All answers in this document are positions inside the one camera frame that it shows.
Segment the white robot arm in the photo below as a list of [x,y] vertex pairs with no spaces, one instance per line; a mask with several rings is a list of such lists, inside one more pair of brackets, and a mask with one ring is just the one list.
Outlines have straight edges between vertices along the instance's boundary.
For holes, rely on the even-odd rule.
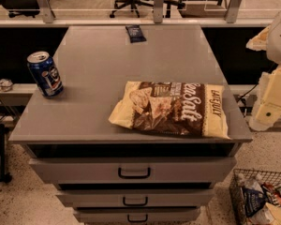
[[258,98],[249,119],[252,129],[264,131],[281,117],[281,11],[270,25],[247,42],[246,47],[265,51],[267,58],[277,64],[273,72],[261,74]]

